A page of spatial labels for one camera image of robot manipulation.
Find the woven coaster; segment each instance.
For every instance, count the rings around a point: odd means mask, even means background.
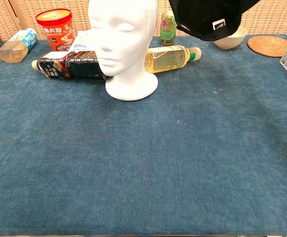
[[[255,53],[275,58],[283,57],[287,50],[287,40],[276,36],[253,36],[247,45]]]

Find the blue tablecloth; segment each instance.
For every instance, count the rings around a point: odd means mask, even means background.
[[[45,41],[0,60],[0,236],[287,235],[287,72],[247,39],[177,37],[202,58],[135,102],[34,71]]]

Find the white bowl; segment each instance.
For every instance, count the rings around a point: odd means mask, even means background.
[[[247,35],[246,28],[239,26],[239,28],[233,35],[216,40],[213,43],[219,48],[230,49],[237,47],[243,41],[246,35]]]

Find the black baseball cap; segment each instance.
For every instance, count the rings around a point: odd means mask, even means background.
[[[259,0],[169,0],[177,28],[203,41],[237,31],[244,12]]]

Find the red snack tub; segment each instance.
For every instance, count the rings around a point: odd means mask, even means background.
[[[72,13],[65,8],[52,9],[39,13],[36,21],[52,47],[52,51],[69,51],[76,37]]]

